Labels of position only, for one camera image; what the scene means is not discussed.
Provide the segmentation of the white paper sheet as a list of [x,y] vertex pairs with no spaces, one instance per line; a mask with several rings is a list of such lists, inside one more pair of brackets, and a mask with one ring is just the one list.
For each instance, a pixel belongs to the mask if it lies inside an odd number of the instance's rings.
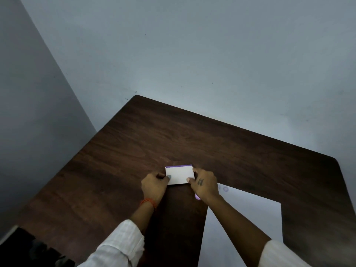
[[260,267],[270,240],[283,242],[281,203],[217,184],[221,206],[207,208],[198,267]]

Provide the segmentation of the orange thread wristband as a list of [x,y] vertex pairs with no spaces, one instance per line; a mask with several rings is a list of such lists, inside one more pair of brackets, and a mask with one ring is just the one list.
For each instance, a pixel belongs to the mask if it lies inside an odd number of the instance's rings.
[[145,198],[140,202],[139,206],[142,206],[144,204],[146,204],[147,202],[149,202],[151,204],[151,206],[154,208],[154,210],[156,210],[157,205],[156,202],[152,199],[152,198]]

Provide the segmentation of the person's left forearm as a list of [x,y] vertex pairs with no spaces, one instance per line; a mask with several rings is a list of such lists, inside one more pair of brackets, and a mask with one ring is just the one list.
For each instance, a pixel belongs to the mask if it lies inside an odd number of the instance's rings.
[[137,267],[144,253],[144,239],[132,220],[124,220],[78,267]]

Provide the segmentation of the person's left hand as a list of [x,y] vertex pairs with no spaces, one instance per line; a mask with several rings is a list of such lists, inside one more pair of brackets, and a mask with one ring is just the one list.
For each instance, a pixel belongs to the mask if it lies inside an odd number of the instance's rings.
[[166,175],[160,172],[151,172],[146,175],[144,179],[141,181],[141,189],[145,198],[152,198],[158,207],[161,202],[167,186],[162,186],[160,179],[165,177]]

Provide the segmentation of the person's right forearm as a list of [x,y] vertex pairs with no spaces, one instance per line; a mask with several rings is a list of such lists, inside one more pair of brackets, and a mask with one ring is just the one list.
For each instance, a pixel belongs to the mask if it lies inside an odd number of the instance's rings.
[[247,267],[311,267],[282,242],[270,239],[222,197],[210,209]]

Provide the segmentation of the person's right hand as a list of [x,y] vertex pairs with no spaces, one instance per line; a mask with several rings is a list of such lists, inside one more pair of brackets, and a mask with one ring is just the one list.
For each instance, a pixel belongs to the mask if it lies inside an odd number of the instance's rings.
[[195,180],[198,183],[198,188],[193,189],[201,200],[209,207],[214,207],[221,201],[221,196],[218,191],[216,176],[212,171],[193,167],[196,175]]

